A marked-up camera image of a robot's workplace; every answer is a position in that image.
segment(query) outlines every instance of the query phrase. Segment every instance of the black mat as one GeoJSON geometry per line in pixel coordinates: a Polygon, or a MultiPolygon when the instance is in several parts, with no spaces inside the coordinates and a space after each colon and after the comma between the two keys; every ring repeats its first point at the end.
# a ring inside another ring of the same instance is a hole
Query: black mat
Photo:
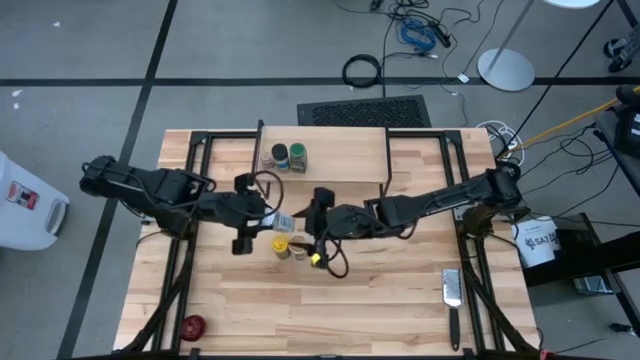
{"type": "Polygon", "coordinates": [[[300,126],[431,127],[422,95],[298,105],[300,126]]]}

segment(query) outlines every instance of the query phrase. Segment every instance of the white bin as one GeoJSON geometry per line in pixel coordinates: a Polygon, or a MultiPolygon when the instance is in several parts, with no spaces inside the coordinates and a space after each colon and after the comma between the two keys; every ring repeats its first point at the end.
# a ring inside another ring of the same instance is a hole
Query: white bin
{"type": "Polygon", "coordinates": [[[0,151],[0,246],[42,250],[58,240],[69,198],[0,151]]]}

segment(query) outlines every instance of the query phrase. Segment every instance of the red ball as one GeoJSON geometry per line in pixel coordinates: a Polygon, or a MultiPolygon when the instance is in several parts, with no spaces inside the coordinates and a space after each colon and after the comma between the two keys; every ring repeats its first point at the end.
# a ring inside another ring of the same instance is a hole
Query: red ball
{"type": "Polygon", "coordinates": [[[184,341],[198,341],[207,329],[207,322],[200,315],[187,316],[182,322],[180,337],[184,341]]]}

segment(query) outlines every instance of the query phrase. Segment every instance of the gray floor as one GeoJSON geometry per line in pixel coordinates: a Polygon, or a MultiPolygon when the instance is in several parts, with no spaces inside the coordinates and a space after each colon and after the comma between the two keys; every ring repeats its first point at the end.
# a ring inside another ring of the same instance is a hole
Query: gray floor
{"type": "MultiPolygon", "coordinates": [[[[449,75],[464,69],[490,27],[498,2],[486,0],[480,22],[460,24],[453,30],[460,45],[446,63],[449,75]]],[[[368,3],[344,2],[359,10],[367,9],[368,3]]],[[[432,0],[427,12],[438,16],[444,7],[458,6],[475,14],[477,3],[432,0]]],[[[526,55],[538,76],[554,76],[604,3],[571,11],[536,2],[510,48],[526,55]]],[[[143,78],[167,4],[168,0],[0,0],[0,79],[143,78]]],[[[640,4],[631,5],[640,16],[640,4]]],[[[523,6],[524,1],[505,1],[480,54],[499,45],[523,6]]],[[[459,16],[448,14],[445,24],[451,25],[459,16]]],[[[157,76],[336,78],[349,57],[381,55],[387,25],[380,15],[347,13],[330,0],[180,0],[157,76]]],[[[613,4],[560,76],[607,76],[602,44],[627,31],[620,9],[613,4]]],[[[388,51],[411,49],[398,44],[392,33],[388,51]]],[[[440,58],[389,61],[387,75],[443,76],[441,62],[446,51],[438,47],[434,53],[440,58]]],[[[366,73],[365,67],[359,71],[366,73]]],[[[467,74],[477,76],[475,60],[467,74]]],[[[620,75],[640,76],[640,61],[620,75]]],[[[545,90],[533,86],[513,94],[484,85],[449,88],[464,94],[468,126],[500,120],[514,128],[545,90]]],[[[11,93],[17,89],[0,87],[0,150],[66,193],[72,206],[59,241],[49,249],[0,249],[0,358],[47,359],[56,356],[104,204],[78,189],[80,164],[100,154],[120,153],[140,89],[24,87],[14,98],[11,93]],[[14,109],[16,102],[19,109],[14,109]]],[[[529,138],[590,110],[613,98],[614,90],[612,86],[554,86],[521,135],[529,138]]],[[[258,119],[296,124],[298,103],[380,94],[379,88],[351,90],[347,86],[154,87],[131,164],[153,167],[168,128],[252,128],[258,119]]],[[[389,86],[388,94],[424,95],[434,127],[464,124],[462,98],[438,86],[418,90],[389,86]]],[[[588,142],[594,149],[602,148],[594,138],[588,142]]],[[[524,169],[550,150],[540,146],[528,151],[524,169]]],[[[575,159],[556,155],[525,177],[521,189],[577,166],[575,159]]],[[[536,211],[558,213],[601,189],[614,166],[610,161],[581,177],[567,176],[528,195],[527,201],[536,211]]],[[[592,219],[640,223],[637,204],[638,197],[618,174],[606,193],[574,212],[585,211],[592,219]]],[[[608,240],[630,229],[598,226],[597,231],[608,240]]],[[[118,208],[76,356],[111,350],[138,234],[136,219],[118,208]]],[[[623,277],[640,299],[640,274],[629,272],[623,277]]],[[[640,340],[607,329],[610,322],[626,322],[614,298],[577,296],[566,284],[533,288],[530,295],[546,348],[562,350],[606,338],[571,353],[631,359],[640,351],[640,340]]]]}

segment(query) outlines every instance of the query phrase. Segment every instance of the white cord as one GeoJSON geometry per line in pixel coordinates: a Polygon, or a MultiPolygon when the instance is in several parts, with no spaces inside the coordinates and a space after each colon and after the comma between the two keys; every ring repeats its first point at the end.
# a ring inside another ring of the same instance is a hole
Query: white cord
{"type": "MultiPolygon", "coordinates": [[[[507,124],[503,123],[502,121],[497,121],[497,120],[488,120],[485,122],[481,122],[480,124],[476,125],[476,128],[486,128],[487,125],[491,125],[494,128],[496,128],[498,130],[498,134],[500,134],[500,136],[502,136],[503,139],[505,138],[505,135],[508,135],[509,138],[506,139],[507,141],[510,140],[511,138],[513,138],[513,136],[516,134],[516,132],[507,126],[507,124]]],[[[498,137],[493,135],[490,131],[487,131],[487,133],[489,134],[489,141],[493,141],[495,139],[497,139],[498,137]]],[[[515,139],[513,139],[512,142],[510,142],[509,144],[507,144],[507,147],[509,148],[509,150],[515,148],[516,146],[522,145],[522,139],[520,139],[520,136],[516,136],[515,139]]],[[[520,150],[522,152],[522,159],[520,159],[520,163],[518,163],[518,166],[522,166],[522,164],[524,164],[524,148],[521,148],[520,150]]],[[[513,153],[509,153],[506,156],[506,159],[508,160],[511,155],[513,153]]]]}

